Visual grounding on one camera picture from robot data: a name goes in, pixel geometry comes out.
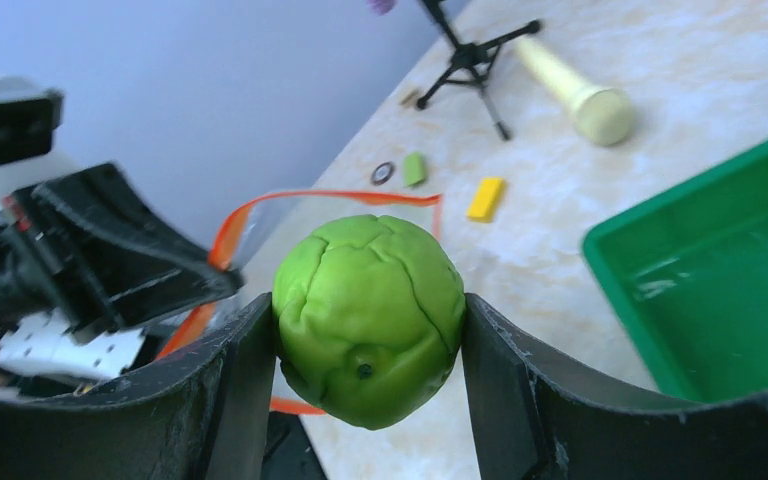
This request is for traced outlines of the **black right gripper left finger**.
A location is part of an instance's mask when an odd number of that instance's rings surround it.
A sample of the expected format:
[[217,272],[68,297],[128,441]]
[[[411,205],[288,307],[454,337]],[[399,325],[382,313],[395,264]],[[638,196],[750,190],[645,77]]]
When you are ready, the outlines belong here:
[[263,294],[83,395],[0,400],[0,479],[256,479],[275,366]]

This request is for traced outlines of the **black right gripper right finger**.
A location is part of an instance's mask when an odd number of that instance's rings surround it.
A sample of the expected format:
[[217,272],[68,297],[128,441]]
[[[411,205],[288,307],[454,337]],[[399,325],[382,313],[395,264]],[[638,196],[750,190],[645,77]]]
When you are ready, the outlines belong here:
[[485,479],[768,479],[768,392],[701,404],[595,370],[468,294],[462,358]]

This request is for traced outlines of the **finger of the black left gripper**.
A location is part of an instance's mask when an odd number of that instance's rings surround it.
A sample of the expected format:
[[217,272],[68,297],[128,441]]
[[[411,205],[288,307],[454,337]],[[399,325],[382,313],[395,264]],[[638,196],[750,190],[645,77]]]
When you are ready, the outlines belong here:
[[243,284],[159,218],[113,162],[14,191],[12,214],[32,286],[75,332],[140,328]]

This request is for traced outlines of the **clear zip bag orange zipper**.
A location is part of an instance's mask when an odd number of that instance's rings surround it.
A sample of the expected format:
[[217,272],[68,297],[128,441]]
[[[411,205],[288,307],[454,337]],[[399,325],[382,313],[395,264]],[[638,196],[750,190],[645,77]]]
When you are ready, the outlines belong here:
[[374,193],[359,190],[279,190],[234,210],[219,228],[209,249],[211,264],[232,266],[245,277],[232,297],[194,308],[156,355],[161,359],[224,323],[273,284],[284,257],[313,230],[349,216],[391,216],[441,237],[443,197]]

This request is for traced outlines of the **green cabbage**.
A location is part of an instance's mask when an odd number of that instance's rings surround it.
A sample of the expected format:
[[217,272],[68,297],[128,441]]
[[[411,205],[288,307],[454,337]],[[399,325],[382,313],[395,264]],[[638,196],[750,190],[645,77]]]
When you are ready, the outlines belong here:
[[371,214],[327,222],[274,276],[281,372],[331,416],[390,427],[447,380],[465,306],[459,272],[422,227]]

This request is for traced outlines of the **green plastic tray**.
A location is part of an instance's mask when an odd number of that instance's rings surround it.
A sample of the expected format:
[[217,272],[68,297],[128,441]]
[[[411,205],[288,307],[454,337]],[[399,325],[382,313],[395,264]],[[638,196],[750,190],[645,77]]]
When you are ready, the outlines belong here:
[[659,390],[768,390],[768,140],[596,226],[583,255]]

